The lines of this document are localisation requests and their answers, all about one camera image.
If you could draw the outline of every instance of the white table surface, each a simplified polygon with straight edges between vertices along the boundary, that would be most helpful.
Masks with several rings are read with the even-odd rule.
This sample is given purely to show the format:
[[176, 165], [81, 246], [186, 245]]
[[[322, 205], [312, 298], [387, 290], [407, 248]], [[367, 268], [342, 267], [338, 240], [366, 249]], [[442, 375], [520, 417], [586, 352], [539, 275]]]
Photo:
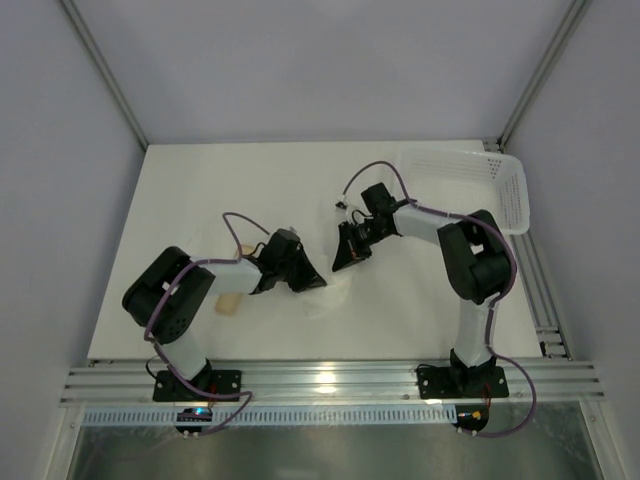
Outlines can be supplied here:
[[[293, 294], [285, 285], [243, 297], [233, 317], [202, 304], [192, 329], [210, 358], [234, 360], [448, 358], [459, 300], [439, 249], [413, 238], [373, 247], [373, 257], [330, 277], [337, 241], [334, 204], [366, 163], [393, 159], [405, 148], [482, 151], [480, 141], [331, 142], [151, 146], [120, 241], [89, 358], [148, 358], [152, 348], [124, 311], [127, 288], [167, 247], [192, 256], [229, 258], [235, 252], [220, 217], [236, 211], [267, 229], [294, 226], [316, 268], [332, 288]], [[354, 183], [352, 202], [387, 169]], [[233, 219], [245, 244], [264, 235]], [[498, 312], [494, 345], [516, 357], [540, 356], [520, 279]]]

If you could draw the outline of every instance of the white cable clip strip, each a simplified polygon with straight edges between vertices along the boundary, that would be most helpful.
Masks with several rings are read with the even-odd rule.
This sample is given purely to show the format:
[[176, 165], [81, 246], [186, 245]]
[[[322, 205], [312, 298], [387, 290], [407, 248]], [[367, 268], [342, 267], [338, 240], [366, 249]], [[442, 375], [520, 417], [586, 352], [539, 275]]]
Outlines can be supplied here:
[[[194, 424], [217, 425], [236, 407], [214, 407], [210, 422], [177, 422], [183, 408], [176, 407], [89, 407], [83, 427], [163, 427]], [[363, 405], [247, 407], [230, 427], [297, 427], [420, 425], [455, 423], [455, 405]]]

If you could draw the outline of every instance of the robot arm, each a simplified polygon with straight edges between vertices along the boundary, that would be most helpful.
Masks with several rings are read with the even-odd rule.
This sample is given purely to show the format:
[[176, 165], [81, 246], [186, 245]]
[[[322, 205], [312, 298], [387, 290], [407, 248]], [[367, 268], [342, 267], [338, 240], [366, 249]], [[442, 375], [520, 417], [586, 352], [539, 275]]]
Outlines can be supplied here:
[[[485, 344], [485, 327], [491, 300], [506, 288], [511, 275], [504, 247], [471, 221], [456, 221], [418, 210], [407, 200], [396, 201], [382, 183], [365, 190], [362, 198], [371, 215], [362, 223], [347, 221], [339, 225], [340, 243], [333, 271], [366, 260], [372, 254], [371, 245], [392, 235], [412, 236], [439, 246], [449, 283], [461, 302], [449, 368], [457, 391], [453, 393], [476, 392], [496, 374], [496, 359]], [[469, 217], [498, 230], [487, 211]]]
[[[177, 275], [196, 259], [178, 247], [167, 248], [127, 290], [124, 309], [136, 323], [147, 327], [153, 310]], [[258, 256], [243, 256], [229, 263], [205, 263], [189, 270], [176, 285], [151, 332], [163, 355], [188, 382], [210, 391], [209, 361], [189, 327], [204, 298], [224, 293], [259, 294], [279, 281], [294, 292], [325, 286], [304, 253], [300, 238], [279, 229]]]

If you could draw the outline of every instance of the gray wall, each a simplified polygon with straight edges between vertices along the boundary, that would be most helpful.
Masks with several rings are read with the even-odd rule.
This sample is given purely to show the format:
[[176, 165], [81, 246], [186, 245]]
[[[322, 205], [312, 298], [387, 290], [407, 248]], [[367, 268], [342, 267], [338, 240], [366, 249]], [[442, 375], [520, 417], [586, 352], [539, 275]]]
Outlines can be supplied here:
[[142, 152], [53, 0], [0, 15], [0, 476], [41, 466]]
[[577, 356], [640, 445], [640, 3], [593, 2], [517, 133], [532, 230]]
[[500, 134], [569, 0], [77, 0], [151, 143]]

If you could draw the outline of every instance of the metal frame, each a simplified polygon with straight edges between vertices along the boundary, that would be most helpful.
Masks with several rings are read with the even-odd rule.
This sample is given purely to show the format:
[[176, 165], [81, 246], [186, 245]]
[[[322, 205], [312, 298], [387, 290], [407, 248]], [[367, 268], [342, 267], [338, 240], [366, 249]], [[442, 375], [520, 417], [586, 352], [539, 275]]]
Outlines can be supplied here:
[[529, 79], [522, 95], [518, 99], [513, 112], [509, 116], [509, 120], [507, 120], [507, 124], [505, 125], [499, 139], [501, 150], [505, 150], [507, 148], [513, 134], [520, 126], [522, 119], [536, 99], [538, 93], [540, 93], [540, 90], [549, 78], [549, 75], [551, 75], [553, 68], [558, 63], [562, 52], [564, 52], [564, 49], [576, 31], [576, 28], [578, 28], [578, 25], [582, 21], [582, 18], [590, 5], [591, 0], [573, 0], [571, 2], [571, 5], [565, 12], [564, 17], [562, 17], [558, 28], [551, 38], [551, 42], [549, 42], [547, 49], [533, 71], [533, 75]]
[[78, 39], [80, 40], [80, 43], [85, 48], [89, 59], [98, 70], [98, 73], [104, 81], [107, 90], [109, 90], [109, 93], [111, 93], [111, 97], [113, 98], [114, 103], [124, 116], [127, 125], [131, 129], [131, 133], [133, 133], [133, 135], [138, 140], [142, 151], [146, 152], [147, 148], [149, 148], [149, 141], [147, 140], [147, 136], [145, 135], [144, 130], [142, 130], [140, 122], [138, 122], [138, 120], [136, 119], [133, 110], [131, 110], [129, 102], [122, 93], [122, 89], [120, 88], [120, 85], [118, 85], [118, 81], [113, 75], [113, 72], [111, 71], [111, 68], [107, 63], [107, 60], [104, 58], [104, 55], [102, 55], [100, 48], [98, 48], [98, 44], [93, 38], [89, 27], [84, 21], [84, 18], [82, 18], [80, 10], [78, 10], [78, 7], [73, 0], [57, 1], [62, 8], [65, 16], [67, 17], [67, 20], [69, 21], [69, 25], [71, 25], [71, 28], [76, 33]]
[[[129, 128], [146, 151], [149, 141], [107, 61], [102, 55], [74, 0], [57, 0], [71, 27], [101, 75]], [[504, 152], [536, 96], [562, 55], [569, 39], [584, 17], [591, 0], [574, 0], [561, 19], [546, 51], [527, 83], [504, 131], [497, 139], [485, 139], [485, 150]], [[630, 478], [624, 455], [613, 428], [615, 422], [604, 402], [605, 396], [591, 362], [571, 361], [565, 331], [530, 233], [513, 238], [521, 277], [533, 313], [538, 337], [547, 358], [525, 359], [540, 401], [579, 401], [598, 461], [606, 479]], [[326, 405], [384, 406], [401, 409], [429, 402], [463, 403], [473, 400], [420, 400], [414, 369], [419, 361], [376, 362], [218, 362], [222, 368], [239, 368], [244, 385], [255, 394], [257, 407]], [[442, 364], [440, 361], [428, 362]], [[511, 365], [503, 364], [512, 390], [508, 399], [495, 402], [529, 402], [531, 395], [522, 376]], [[56, 445], [50, 457], [47, 479], [66, 478], [78, 437], [78, 426], [86, 407], [159, 408], [151, 403], [153, 382], [139, 361], [92, 362], [89, 367], [72, 369], [60, 407], [64, 410]], [[170, 404], [167, 408], [202, 403]]]
[[[338, 362], [214, 362], [216, 368], [242, 370], [243, 390], [254, 393], [255, 406], [286, 405], [424, 405], [415, 368], [420, 363], [447, 365], [446, 360], [338, 361]], [[533, 378], [538, 400], [601, 401], [604, 392], [590, 362], [565, 359], [522, 359]], [[511, 396], [495, 403], [530, 402], [529, 385], [511, 364], [500, 362]], [[162, 368], [162, 363], [151, 364]], [[61, 406], [131, 406], [152, 403], [153, 379], [143, 361], [94, 363], [71, 369]], [[477, 403], [478, 399], [433, 399], [441, 404]], [[206, 405], [184, 402], [172, 405]]]

